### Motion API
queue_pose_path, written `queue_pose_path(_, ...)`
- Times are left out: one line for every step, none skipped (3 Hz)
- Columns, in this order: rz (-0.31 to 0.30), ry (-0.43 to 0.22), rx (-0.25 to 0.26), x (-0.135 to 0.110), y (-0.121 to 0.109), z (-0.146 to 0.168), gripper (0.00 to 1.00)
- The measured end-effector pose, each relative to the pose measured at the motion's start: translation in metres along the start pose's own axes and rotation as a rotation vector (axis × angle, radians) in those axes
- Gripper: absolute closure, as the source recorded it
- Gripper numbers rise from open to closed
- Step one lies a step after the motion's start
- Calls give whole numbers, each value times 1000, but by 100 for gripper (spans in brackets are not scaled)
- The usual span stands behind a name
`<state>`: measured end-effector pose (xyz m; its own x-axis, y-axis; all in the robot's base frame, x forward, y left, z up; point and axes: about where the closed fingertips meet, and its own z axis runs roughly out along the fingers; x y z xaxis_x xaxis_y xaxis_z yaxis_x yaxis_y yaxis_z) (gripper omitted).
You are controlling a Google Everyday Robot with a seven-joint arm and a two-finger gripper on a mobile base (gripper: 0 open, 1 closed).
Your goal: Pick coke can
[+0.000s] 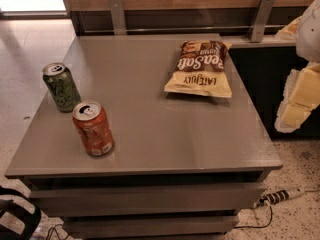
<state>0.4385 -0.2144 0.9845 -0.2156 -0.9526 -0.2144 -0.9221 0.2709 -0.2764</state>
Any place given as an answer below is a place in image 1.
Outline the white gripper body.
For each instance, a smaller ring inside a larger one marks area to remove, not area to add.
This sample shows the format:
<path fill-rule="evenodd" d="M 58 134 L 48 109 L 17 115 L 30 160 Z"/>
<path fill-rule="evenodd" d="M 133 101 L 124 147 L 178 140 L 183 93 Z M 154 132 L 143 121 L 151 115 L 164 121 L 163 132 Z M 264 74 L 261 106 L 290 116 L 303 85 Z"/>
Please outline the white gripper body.
<path fill-rule="evenodd" d="M 309 62 L 320 62 L 320 0 L 314 0 L 301 17 L 296 52 Z"/>

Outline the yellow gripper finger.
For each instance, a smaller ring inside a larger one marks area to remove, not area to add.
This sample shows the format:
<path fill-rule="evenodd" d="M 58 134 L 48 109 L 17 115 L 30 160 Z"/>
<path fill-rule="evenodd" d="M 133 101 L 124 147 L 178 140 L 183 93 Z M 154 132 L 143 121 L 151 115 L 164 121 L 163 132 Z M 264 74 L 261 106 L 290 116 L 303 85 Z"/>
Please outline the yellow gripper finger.
<path fill-rule="evenodd" d="M 291 21 L 288 25 L 280 29 L 276 33 L 275 37 L 279 40 L 295 40 L 300 20 L 301 16 Z"/>
<path fill-rule="evenodd" d="M 301 71 L 288 75 L 274 126 L 278 132 L 292 133 L 299 129 L 320 105 L 320 64 L 309 62 Z"/>

